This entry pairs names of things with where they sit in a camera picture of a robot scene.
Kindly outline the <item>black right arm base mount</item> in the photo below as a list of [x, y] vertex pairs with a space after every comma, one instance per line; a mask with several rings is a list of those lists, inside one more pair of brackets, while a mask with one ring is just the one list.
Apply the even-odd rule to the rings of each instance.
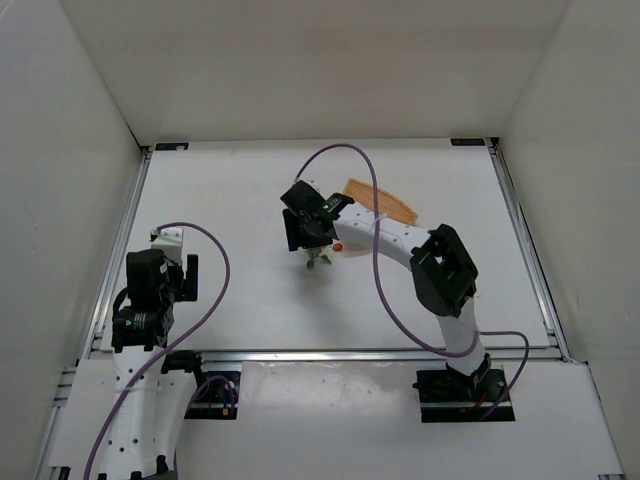
[[479, 387], [468, 391], [446, 370], [418, 370], [413, 388], [417, 390], [422, 423], [513, 422], [516, 416], [506, 395], [504, 370], [492, 368]]

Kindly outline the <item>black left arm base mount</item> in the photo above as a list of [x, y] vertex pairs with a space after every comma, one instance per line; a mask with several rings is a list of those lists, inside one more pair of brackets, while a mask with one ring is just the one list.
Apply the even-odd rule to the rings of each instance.
[[199, 391], [191, 401], [185, 413], [185, 419], [220, 421], [237, 419], [241, 387], [240, 366], [231, 365], [204, 370], [197, 381], [197, 387], [212, 377], [224, 377], [225, 380], [212, 380], [202, 391]]

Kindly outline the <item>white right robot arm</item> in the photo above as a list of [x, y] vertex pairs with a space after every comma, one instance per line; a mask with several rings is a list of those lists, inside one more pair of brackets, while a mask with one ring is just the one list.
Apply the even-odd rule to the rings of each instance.
[[[406, 225], [341, 193], [324, 198], [301, 180], [280, 200], [285, 205], [283, 218], [291, 251], [325, 247], [334, 241], [370, 248], [375, 286], [392, 321], [416, 345], [445, 358], [448, 375], [463, 390], [478, 389], [491, 360], [475, 319], [478, 270], [455, 229], [446, 224], [435, 230]], [[382, 290], [380, 255], [410, 271], [417, 300], [438, 320], [444, 348], [419, 339], [393, 312]]]

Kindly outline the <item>fake strawberry sprig with leaves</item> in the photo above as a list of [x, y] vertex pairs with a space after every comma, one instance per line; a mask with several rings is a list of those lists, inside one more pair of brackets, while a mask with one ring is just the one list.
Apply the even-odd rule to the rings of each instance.
[[306, 250], [308, 259], [306, 261], [306, 268], [308, 270], [314, 269], [318, 264], [331, 265], [332, 260], [325, 252], [323, 247], [315, 247]]

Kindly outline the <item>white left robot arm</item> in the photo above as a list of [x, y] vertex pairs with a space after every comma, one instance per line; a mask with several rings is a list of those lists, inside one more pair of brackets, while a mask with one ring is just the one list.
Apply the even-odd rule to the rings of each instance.
[[99, 430], [86, 479], [174, 479], [184, 409], [202, 378], [191, 351], [167, 352], [173, 307], [198, 298], [199, 258], [161, 249], [126, 256], [126, 285], [113, 302], [114, 402]]

